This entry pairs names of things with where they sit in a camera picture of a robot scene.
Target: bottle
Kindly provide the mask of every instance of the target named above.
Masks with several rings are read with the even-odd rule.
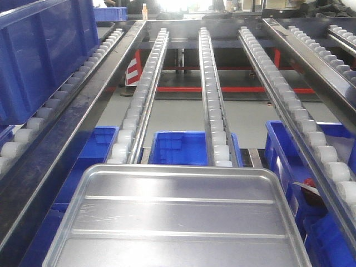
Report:
[[[142,7],[142,19],[147,21],[149,19],[149,11],[147,10],[147,4],[143,4]]]

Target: red and white striped sign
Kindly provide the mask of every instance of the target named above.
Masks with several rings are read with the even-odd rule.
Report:
[[[137,50],[125,72],[125,85],[137,86],[142,74],[140,50]]]

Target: blue plastic crate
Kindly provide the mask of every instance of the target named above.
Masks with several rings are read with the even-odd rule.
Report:
[[[339,123],[318,123],[326,135],[334,137],[354,138],[354,136]],[[295,215],[295,221],[302,237],[305,236],[303,221],[306,216],[324,216],[327,209],[324,207],[310,206],[299,186],[293,182],[303,182],[312,177],[303,165],[292,140],[280,121],[266,123],[268,136],[266,141],[265,158],[270,170],[275,172],[280,179],[287,201]],[[356,149],[352,150],[349,166],[355,168],[354,158]]]
[[[238,138],[233,142],[239,166],[243,166]],[[149,164],[207,165],[205,132],[159,131],[155,133]]]
[[[0,1],[0,13],[8,11],[10,9],[24,6],[25,4],[33,3],[37,0],[1,0]]]
[[[308,236],[305,247],[314,265],[320,267],[356,267],[342,233],[331,215],[324,218],[307,218],[304,221]]]
[[[94,164],[106,161],[110,147],[114,142],[114,138],[117,136],[117,132],[118,127],[115,126],[96,127],[94,129],[71,173],[58,193],[52,205],[52,209],[62,212],[67,210],[68,204],[77,189],[83,172]]]
[[[126,7],[94,8],[96,21],[126,21]]]
[[[19,267],[42,266],[63,216],[64,213],[57,210],[50,210],[48,212]]]
[[[37,1],[0,13],[0,124],[25,123],[97,45],[88,0]]]

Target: factory floor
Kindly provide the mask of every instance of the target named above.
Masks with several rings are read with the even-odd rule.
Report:
[[[121,124],[131,97],[123,97],[120,93],[118,89],[113,94],[98,122],[99,126]],[[304,102],[304,106],[317,121],[338,121],[323,103]],[[230,131],[237,134],[240,147],[264,148],[267,135],[266,121],[279,119],[274,107],[267,105],[266,101],[225,101],[225,108]],[[156,99],[144,147],[151,147],[154,133],[164,130],[203,131],[202,101]]]

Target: stainless steel tray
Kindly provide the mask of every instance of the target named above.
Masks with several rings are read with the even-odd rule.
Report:
[[[96,165],[83,175],[43,266],[311,264],[268,170]]]

